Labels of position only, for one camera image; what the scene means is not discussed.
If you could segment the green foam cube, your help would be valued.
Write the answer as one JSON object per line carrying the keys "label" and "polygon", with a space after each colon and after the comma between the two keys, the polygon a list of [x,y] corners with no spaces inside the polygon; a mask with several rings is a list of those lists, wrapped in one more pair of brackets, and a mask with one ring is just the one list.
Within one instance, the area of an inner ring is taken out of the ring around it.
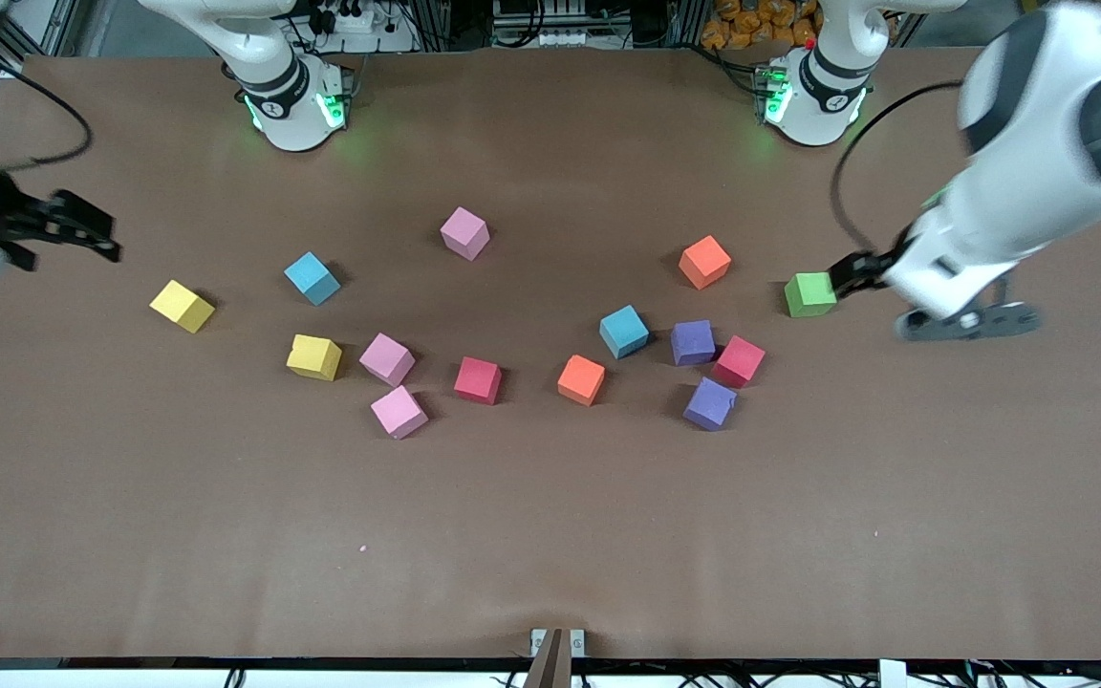
{"label": "green foam cube", "polygon": [[824,316],[838,304],[826,271],[800,271],[784,286],[784,301],[792,318]]}

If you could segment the red foam cube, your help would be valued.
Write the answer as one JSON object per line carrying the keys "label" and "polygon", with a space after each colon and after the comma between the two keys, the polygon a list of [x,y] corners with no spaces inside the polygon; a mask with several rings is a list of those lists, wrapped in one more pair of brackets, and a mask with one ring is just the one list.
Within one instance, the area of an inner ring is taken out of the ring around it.
{"label": "red foam cube", "polygon": [[464,356],[454,383],[459,398],[494,405],[502,382],[501,365],[472,356]]}
{"label": "red foam cube", "polygon": [[739,335],[731,335],[711,370],[711,376],[726,387],[742,389],[751,383],[766,352]]}

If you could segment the orange foam cube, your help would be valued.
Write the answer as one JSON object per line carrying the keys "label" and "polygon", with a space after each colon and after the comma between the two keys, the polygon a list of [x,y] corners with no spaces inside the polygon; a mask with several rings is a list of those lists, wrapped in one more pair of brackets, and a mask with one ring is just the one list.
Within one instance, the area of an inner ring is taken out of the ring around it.
{"label": "orange foam cube", "polygon": [[695,290],[704,290],[724,277],[731,256],[713,234],[707,234],[684,249],[678,266]]}
{"label": "orange foam cube", "polygon": [[606,379],[606,367],[581,354],[573,354],[565,362],[562,374],[556,380],[559,395],[584,406],[595,404]]}

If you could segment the purple foam cube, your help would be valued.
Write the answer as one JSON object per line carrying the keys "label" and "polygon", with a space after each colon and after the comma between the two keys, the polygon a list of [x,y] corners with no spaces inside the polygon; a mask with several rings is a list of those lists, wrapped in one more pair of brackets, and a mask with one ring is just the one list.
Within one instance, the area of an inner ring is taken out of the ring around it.
{"label": "purple foam cube", "polygon": [[712,361],[717,352],[712,323],[708,319],[676,323],[671,331],[673,365],[700,365]]}
{"label": "purple foam cube", "polygon": [[682,417],[704,428],[704,432],[720,432],[731,411],[735,408],[738,395],[733,389],[724,387],[717,380],[704,376],[687,401]]}

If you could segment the blue foam cube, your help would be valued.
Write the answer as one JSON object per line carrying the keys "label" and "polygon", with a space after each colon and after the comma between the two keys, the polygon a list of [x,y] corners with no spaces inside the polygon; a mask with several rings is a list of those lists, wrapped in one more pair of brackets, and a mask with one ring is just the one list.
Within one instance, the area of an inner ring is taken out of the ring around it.
{"label": "blue foam cube", "polygon": [[615,358],[636,353],[648,345],[651,338],[646,323],[642,321],[633,305],[626,305],[600,318],[599,334],[609,353]]}
{"label": "blue foam cube", "polygon": [[313,252],[305,252],[284,269],[288,282],[312,305],[319,306],[341,291],[341,283]]}

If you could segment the pink foam cube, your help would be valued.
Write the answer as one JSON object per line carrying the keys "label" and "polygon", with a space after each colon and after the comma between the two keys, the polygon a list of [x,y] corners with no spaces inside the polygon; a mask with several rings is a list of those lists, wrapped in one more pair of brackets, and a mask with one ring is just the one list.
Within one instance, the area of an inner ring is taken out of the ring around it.
{"label": "pink foam cube", "polygon": [[386,334],[377,334],[359,357],[359,365],[389,387],[401,386],[415,364],[411,350]]}
{"label": "pink foam cube", "polygon": [[385,435],[394,440],[405,439],[428,422],[428,415],[406,386],[392,389],[370,405]]}
{"label": "pink foam cube", "polygon": [[440,234],[445,245],[467,261],[475,261],[480,256],[492,238],[486,219],[464,207],[456,208],[445,219]]}

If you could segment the yellow foam cube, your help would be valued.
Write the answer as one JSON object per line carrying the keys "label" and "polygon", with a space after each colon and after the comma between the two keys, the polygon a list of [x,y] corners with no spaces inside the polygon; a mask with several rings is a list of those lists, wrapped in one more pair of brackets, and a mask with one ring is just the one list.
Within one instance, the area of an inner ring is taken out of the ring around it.
{"label": "yellow foam cube", "polygon": [[333,382],[339,371],[342,350],[329,338],[297,334],[293,336],[287,365],[295,374]]}
{"label": "yellow foam cube", "polygon": [[149,308],[178,326],[181,330],[196,334],[215,313],[209,301],[184,287],[178,280],[170,280],[164,288],[150,301]]}

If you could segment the orange packed items pile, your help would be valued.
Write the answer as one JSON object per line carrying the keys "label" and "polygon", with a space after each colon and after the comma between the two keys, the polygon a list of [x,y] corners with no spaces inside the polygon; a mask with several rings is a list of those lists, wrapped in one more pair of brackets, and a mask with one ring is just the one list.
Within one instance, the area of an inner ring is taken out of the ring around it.
{"label": "orange packed items pile", "polygon": [[811,48],[825,14],[818,0],[711,0],[699,42],[708,51],[738,51],[764,42]]}

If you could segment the white power strip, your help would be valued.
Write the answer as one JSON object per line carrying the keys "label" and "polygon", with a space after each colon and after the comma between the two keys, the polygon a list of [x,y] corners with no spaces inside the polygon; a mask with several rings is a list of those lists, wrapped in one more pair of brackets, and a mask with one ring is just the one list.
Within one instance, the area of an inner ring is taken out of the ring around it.
{"label": "white power strip", "polygon": [[373,0],[307,0],[315,36],[371,34],[377,22]]}

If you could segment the white electrical device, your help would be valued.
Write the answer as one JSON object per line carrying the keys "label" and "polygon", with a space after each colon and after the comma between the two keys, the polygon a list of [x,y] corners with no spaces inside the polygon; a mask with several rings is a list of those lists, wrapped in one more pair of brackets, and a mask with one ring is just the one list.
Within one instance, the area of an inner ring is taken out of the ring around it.
{"label": "white electrical device", "polygon": [[590,1],[492,0],[492,44],[514,51],[581,47],[595,25]]}

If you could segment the brown table cover sheet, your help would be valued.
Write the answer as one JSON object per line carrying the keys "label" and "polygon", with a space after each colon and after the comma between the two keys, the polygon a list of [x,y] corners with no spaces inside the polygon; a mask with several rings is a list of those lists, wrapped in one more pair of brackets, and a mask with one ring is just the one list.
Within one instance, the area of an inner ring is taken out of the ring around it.
{"label": "brown table cover sheet", "polygon": [[[906,343],[889,291],[784,312],[852,249],[839,148],[691,54],[375,58],[307,154],[210,57],[28,74],[97,140],[19,184],[103,207],[123,253],[0,275],[0,656],[511,656],[533,627],[612,657],[1101,656],[1101,226],[1015,273],[1039,331]],[[731,266],[695,290],[707,234]],[[309,251],[341,283],[319,308],[284,275]],[[170,280],[215,308],[196,334],[149,308]],[[651,338],[615,358],[626,305]],[[673,365],[695,319],[716,356]],[[297,334],[339,345],[333,382],[288,369]],[[416,360],[401,440],[377,334]],[[767,354],[704,432],[682,413],[731,335]],[[573,354],[606,367],[591,406],[556,391]],[[464,356],[501,365],[494,405],[455,395]]]}

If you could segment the aluminium frame profile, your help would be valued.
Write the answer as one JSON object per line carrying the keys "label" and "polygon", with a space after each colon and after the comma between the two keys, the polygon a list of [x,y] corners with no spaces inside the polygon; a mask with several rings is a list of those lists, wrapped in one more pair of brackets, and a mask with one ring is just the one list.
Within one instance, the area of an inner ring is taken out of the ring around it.
{"label": "aluminium frame profile", "polygon": [[10,0],[0,42],[13,55],[74,56],[100,0]]}

